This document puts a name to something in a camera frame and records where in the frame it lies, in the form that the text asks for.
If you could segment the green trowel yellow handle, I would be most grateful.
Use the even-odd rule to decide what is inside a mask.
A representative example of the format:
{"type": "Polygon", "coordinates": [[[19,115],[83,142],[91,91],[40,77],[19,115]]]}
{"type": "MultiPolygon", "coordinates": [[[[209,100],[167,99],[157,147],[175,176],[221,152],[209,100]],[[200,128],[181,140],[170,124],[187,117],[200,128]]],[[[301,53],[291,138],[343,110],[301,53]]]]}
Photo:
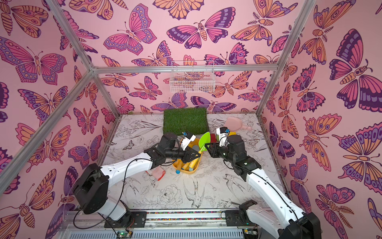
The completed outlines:
{"type": "Polygon", "coordinates": [[[205,144],[210,143],[210,132],[204,133],[201,138],[196,138],[193,142],[190,142],[189,147],[199,150],[199,154],[201,157],[199,159],[195,159],[190,162],[190,171],[193,172],[198,169],[200,161],[202,159],[202,155],[204,151],[207,151],[205,148],[205,144]]]}

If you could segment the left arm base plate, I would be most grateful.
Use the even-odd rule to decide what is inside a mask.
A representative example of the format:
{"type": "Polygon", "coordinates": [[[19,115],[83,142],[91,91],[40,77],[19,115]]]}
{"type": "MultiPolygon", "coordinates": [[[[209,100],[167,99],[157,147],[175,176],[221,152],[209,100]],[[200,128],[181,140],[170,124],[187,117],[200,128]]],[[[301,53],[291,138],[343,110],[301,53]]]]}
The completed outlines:
{"type": "Polygon", "coordinates": [[[144,228],[146,219],[146,211],[129,211],[117,221],[107,218],[104,228],[144,228]]]}

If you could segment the artificial grass mat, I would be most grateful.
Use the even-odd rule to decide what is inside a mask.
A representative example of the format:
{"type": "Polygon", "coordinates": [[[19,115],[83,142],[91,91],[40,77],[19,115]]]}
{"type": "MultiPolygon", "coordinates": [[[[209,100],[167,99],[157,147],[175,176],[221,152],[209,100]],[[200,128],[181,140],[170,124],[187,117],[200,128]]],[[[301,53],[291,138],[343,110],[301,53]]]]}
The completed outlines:
{"type": "Polygon", "coordinates": [[[191,132],[195,135],[210,131],[205,108],[184,108],[164,111],[163,133],[181,135],[191,132]]]}

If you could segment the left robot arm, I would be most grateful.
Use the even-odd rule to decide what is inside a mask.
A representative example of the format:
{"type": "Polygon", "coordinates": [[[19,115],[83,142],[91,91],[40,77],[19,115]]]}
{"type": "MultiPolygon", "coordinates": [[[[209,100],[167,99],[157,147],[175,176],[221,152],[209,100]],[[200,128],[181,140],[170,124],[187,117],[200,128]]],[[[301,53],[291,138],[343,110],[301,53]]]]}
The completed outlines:
{"type": "Polygon", "coordinates": [[[196,138],[185,132],[179,141],[174,133],[166,133],[159,143],[132,158],[111,165],[89,165],[72,188],[82,212],[86,215],[98,213],[113,221],[129,217],[128,207],[120,198],[112,198],[109,188],[137,173],[163,166],[169,160],[188,163],[200,158],[201,154],[190,146],[196,138]]]}

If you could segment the yellow plastic storage box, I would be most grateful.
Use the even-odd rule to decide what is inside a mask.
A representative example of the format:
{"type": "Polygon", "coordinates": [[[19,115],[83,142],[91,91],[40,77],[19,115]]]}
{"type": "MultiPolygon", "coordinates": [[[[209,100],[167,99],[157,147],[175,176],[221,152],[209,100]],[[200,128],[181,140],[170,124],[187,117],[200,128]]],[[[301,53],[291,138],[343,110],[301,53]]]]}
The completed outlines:
{"type": "Polygon", "coordinates": [[[180,159],[175,160],[172,166],[176,169],[177,174],[194,174],[197,171],[203,155],[203,152],[200,150],[199,141],[200,139],[196,138],[194,141],[191,141],[188,146],[198,151],[201,156],[189,163],[183,163],[180,159]]]}

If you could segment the aluminium frame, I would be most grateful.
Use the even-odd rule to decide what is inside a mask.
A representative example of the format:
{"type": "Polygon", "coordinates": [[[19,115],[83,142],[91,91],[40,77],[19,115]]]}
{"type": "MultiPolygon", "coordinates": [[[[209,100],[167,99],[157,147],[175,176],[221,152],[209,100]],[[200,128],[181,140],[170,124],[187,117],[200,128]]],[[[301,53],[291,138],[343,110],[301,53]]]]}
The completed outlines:
{"type": "Polygon", "coordinates": [[[171,67],[204,63],[215,54],[231,72],[270,55],[274,40],[239,40],[233,35],[257,14],[253,1],[58,1],[62,28],[47,1],[1,1],[1,170],[43,126],[73,88],[87,78],[55,127],[31,153],[1,196],[1,217],[10,219],[16,239],[57,235],[49,229],[62,205],[69,167],[78,173],[94,162],[75,161],[69,151],[95,143],[101,158],[116,113],[155,114],[153,105],[191,107],[190,94],[174,98],[170,73],[109,73],[96,68],[171,67]]]}

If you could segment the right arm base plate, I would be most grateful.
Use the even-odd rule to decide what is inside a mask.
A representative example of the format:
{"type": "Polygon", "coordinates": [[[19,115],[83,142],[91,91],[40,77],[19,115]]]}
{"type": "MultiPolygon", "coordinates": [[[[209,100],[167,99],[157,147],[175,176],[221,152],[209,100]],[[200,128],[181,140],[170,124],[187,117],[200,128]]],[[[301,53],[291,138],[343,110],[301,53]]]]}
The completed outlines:
{"type": "Polygon", "coordinates": [[[249,200],[245,203],[239,205],[239,208],[236,210],[226,210],[225,213],[225,221],[227,226],[229,227],[254,227],[255,223],[252,223],[247,215],[247,210],[249,207],[257,205],[257,202],[254,200],[249,200]]]}

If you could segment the pink plastic dustpan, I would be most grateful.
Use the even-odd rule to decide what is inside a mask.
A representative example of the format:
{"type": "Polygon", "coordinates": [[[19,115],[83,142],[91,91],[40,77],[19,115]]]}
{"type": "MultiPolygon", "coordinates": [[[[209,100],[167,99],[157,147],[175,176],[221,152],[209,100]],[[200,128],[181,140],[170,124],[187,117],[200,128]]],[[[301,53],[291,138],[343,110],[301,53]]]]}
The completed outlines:
{"type": "Polygon", "coordinates": [[[245,125],[243,121],[236,117],[228,117],[224,127],[227,127],[230,131],[237,132],[239,130],[252,130],[251,126],[245,125]]]}

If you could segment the red white garden glove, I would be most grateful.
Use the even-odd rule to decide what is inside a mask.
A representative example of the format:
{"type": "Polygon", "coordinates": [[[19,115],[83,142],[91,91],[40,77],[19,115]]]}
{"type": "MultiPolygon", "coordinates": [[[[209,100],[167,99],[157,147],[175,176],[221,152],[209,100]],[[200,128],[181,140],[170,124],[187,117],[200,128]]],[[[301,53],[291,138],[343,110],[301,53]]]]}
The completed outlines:
{"type": "Polygon", "coordinates": [[[166,174],[166,171],[158,166],[154,169],[151,169],[151,173],[150,173],[155,179],[157,179],[158,181],[160,181],[166,174]]]}

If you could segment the red shovel wooden handle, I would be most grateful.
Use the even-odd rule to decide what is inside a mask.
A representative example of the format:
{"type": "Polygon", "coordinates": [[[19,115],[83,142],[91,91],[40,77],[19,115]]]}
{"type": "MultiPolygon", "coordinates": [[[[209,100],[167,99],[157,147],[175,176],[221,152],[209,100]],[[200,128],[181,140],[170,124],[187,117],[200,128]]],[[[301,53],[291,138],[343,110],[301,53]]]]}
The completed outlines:
{"type": "Polygon", "coordinates": [[[214,133],[210,133],[210,143],[217,142],[216,135],[214,133]]]}

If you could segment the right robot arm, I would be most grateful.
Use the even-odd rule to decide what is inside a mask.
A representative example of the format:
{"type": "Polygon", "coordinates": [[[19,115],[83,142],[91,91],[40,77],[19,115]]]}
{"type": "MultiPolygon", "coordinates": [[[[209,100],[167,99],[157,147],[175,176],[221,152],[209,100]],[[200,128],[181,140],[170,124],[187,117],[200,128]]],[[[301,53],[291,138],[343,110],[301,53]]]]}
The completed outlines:
{"type": "Polygon", "coordinates": [[[244,218],[260,226],[275,239],[320,239],[320,220],[306,213],[289,199],[267,176],[261,165],[247,154],[241,136],[222,136],[216,142],[199,142],[201,150],[213,158],[229,162],[234,172],[255,189],[270,207],[267,212],[254,202],[246,202],[240,211],[244,218]]]}

